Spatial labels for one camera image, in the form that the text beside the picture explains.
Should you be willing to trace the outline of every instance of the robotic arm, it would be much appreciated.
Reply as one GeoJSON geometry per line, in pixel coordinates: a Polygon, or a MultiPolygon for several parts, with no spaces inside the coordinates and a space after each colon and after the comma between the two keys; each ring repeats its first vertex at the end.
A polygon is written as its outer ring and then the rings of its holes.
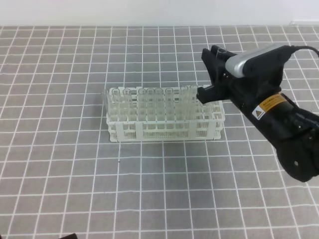
{"type": "Polygon", "coordinates": [[[280,93],[284,64],[310,46],[273,44],[236,55],[213,45],[202,60],[212,86],[198,88],[204,104],[229,99],[274,146],[293,178],[306,182],[319,174],[319,116],[300,109],[280,93]]]}

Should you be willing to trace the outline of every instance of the clear plastic test tube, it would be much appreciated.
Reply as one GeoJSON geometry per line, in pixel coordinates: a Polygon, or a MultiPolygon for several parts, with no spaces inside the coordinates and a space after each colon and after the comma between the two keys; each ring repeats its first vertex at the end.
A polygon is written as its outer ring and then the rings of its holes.
{"type": "Polygon", "coordinates": [[[154,105],[154,89],[153,88],[148,88],[147,89],[147,96],[148,96],[148,108],[153,108],[154,105]]]}
{"type": "Polygon", "coordinates": [[[123,96],[124,96],[124,101],[129,105],[129,108],[132,107],[133,100],[132,100],[131,90],[128,88],[125,88],[123,90],[123,96]]]}
{"type": "Polygon", "coordinates": [[[140,88],[138,91],[138,102],[140,108],[146,108],[147,95],[144,88],[140,88]]]}
{"type": "Polygon", "coordinates": [[[113,95],[114,103],[118,105],[122,101],[120,90],[117,88],[114,88],[112,90],[112,95],[113,95]]]}
{"type": "Polygon", "coordinates": [[[144,88],[138,90],[138,120],[146,121],[147,95],[144,88]]]}
{"type": "Polygon", "coordinates": [[[117,121],[117,109],[116,105],[111,97],[111,95],[105,91],[105,96],[107,97],[107,105],[108,105],[108,116],[110,118],[110,121],[117,121]]]}
{"type": "Polygon", "coordinates": [[[174,120],[174,90],[172,88],[165,90],[165,107],[166,119],[174,120]]]}
{"type": "Polygon", "coordinates": [[[158,121],[165,120],[165,106],[164,106],[164,98],[163,98],[163,89],[156,88],[155,89],[155,99],[156,99],[156,116],[158,121]]]}

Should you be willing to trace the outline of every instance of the test tube rack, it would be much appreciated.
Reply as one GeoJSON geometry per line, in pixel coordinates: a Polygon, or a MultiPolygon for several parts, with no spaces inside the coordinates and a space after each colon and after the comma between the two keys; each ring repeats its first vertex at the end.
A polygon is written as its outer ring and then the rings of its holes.
{"type": "Polygon", "coordinates": [[[225,121],[222,102],[203,105],[196,93],[196,86],[118,87],[103,92],[110,141],[220,139],[225,121]]]}

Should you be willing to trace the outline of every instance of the warning label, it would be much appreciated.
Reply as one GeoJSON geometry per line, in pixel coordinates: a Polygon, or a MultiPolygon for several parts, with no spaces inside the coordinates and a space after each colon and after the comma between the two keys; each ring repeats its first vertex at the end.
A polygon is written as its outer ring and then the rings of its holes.
{"type": "Polygon", "coordinates": [[[275,94],[273,96],[268,97],[264,101],[262,101],[252,112],[253,116],[256,117],[256,119],[260,120],[261,117],[272,107],[285,102],[286,99],[280,95],[280,94],[275,94]]]}
{"type": "Polygon", "coordinates": [[[257,106],[254,110],[253,110],[253,116],[256,117],[256,119],[260,119],[263,115],[265,114],[265,111],[260,108],[259,106],[257,106]]]}
{"type": "Polygon", "coordinates": [[[268,97],[264,101],[262,101],[259,106],[262,108],[265,112],[270,110],[272,107],[276,106],[279,103],[285,102],[286,99],[279,94],[275,94],[273,96],[268,97]]]}

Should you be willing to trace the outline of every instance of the grid mat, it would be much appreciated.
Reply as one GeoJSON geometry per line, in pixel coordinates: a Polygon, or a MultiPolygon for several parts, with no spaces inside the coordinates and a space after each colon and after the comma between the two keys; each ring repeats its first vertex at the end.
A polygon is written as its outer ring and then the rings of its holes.
{"type": "MultiPolygon", "coordinates": [[[[230,102],[218,141],[109,142],[104,88],[210,84],[203,48],[271,42],[318,48],[319,27],[1,28],[3,238],[317,238],[319,178],[290,178],[230,102]]],[[[318,65],[299,51],[282,83],[314,113],[318,65]]]]}

